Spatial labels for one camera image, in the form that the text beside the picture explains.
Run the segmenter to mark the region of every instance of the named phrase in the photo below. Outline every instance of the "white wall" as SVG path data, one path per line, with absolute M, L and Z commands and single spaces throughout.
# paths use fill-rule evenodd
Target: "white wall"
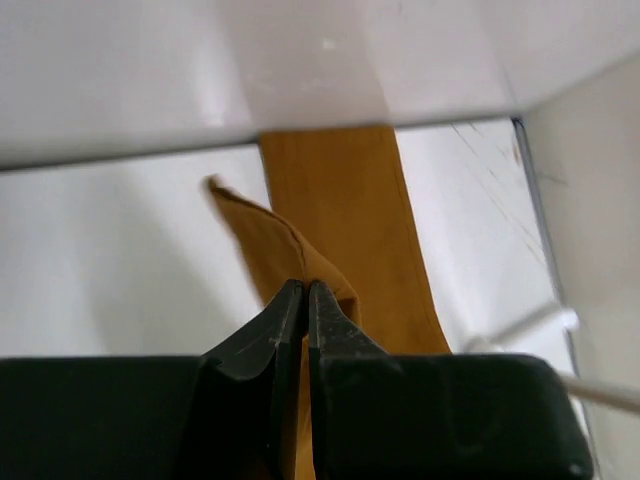
M 214 173 L 269 205 L 257 146 L 0 175 L 0 357 L 202 354 L 261 311 Z
M 0 3 L 0 165 L 512 113 L 640 48 L 637 0 Z
M 525 121 L 581 373 L 640 388 L 640 56 Z M 640 420 L 590 413 L 603 478 L 637 478 Z

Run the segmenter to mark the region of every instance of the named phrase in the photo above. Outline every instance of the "white surface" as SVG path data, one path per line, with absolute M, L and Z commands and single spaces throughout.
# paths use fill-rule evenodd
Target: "white surface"
M 553 303 L 511 122 L 397 139 L 453 350 Z M 251 319 L 259 302 L 199 188 L 214 173 L 268 205 L 257 147 L 0 175 L 0 355 L 200 353 Z M 561 335 L 535 345 L 568 362 Z
M 640 57 L 525 117 L 586 379 L 640 388 Z M 640 420 L 589 409 L 602 478 L 637 478 Z
M 257 147 L 0 176 L 0 355 L 204 353 L 261 310 L 200 188 Z
M 514 112 L 640 47 L 637 0 L 8 0 L 0 163 Z
M 438 316 L 455 351 L 555 303 L 509 120 L 397 133 Z

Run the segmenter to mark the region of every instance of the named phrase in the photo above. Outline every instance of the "white rod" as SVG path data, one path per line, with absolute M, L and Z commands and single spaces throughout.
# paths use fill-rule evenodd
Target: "white rod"
M 640 415 L 640 392 L 559 373 L 569 394 L 600 405 Z

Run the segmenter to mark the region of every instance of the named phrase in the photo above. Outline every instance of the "fabric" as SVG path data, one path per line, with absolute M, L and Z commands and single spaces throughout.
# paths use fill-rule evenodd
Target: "fabric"
M 263 302 L 288 278 L 302 279 L 307 287 L 322 280 L 343 312 L 390 353 L 450 352 L 431 298 L 393 129 L 268 133 L 260 144 L 275 213 L 234 195 L 215 178 L 207 187 Z M 298 480 L 315 478 L 308 361 L 305 344 Z
M 273 211 L 349 280 L 367 335 L 390 353 L 449 352 L 393 129 L 267 133 L 260 146 Z
M 331 288 L 340 308 L 361 325 L 358 297 L 344 276 L 320 255 L 286 220 L 245 200 L 208 179 L 206 190 L 218 212 L 235 234 L 262 302 L 266 305 L 289 278 L 302 280 L 306 288 L 322 280 Z M 311 445 L 311 389 L 308 336 L 302 345 L 298 394 L 296 478 L 315 478 Z

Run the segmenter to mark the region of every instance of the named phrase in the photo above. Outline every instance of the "metal edge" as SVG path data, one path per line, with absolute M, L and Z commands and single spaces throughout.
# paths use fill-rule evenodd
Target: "metal edge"
M 551 236 L 549 234 L 549 227 L 548 227 L 547 219 L 544 213 L 544 207 L 542 205 L 542 196 L 540 195 L 540 190 L 538 188 L 538 180 L 536 176 L 535 167 L 533 164 L 533 157 L 531 155 L 531 149 L 529 147 L 529 139 L 527 137 L 524 121 L 519 117 L 512 117 L 511 122 L 513 123 L 513 128 L 516 134 L 516 142 L 518 144 L 518 148 L 520 149 L 520 156 L 522 158 L 522 165 L 524 167 L 525 178 L 527 180 L 529 196 L 533 204 L 536 222 L 538 224 L 538 231 L 540 232 L 540 238 L 542 241 L 542 250 L 543 250 L 545 259 L 547 261 L 547 269 L 549 271 L 549 276 L 551 278 L 553 290 L 558 301 L 560 302 L 560 305 L 565 307 L 567 306 L 566 297 L 564 294 L 564 290 L 562 288 L 562 282 L 560 281 L 560 274 L 558 272 L 558 265 L 556 263 L 555 255 L 553 253 L 553 247 L 551 245 Z M 580 366 L 578 364 L 578 359 L 576 357 L 575 344 L 571 336 L 571 332 L 565 329 L 564 337 L 565 337 L 565 342 L 567 344 L 567 347 L 569 349 L 571 366 L 573 367 L 573 370 L 576 376 L 580 378 L 581 377 Z M 590 414 L 588 413 L 589 409 L 586 408 L 587 406 L 581 400 L 580 400 L 580 405 L 582 407 L 585 424 L 587 426 L 587 436 L 588 436 L 587 441 L 589 443 L 589 447 L 593 457 L 593 464 L 595 467 L 595 471 L 598 478 L 601 478 L 602 470 L 600 468 L 598 452 L 595 447 L 593 428 L 591 425 Z

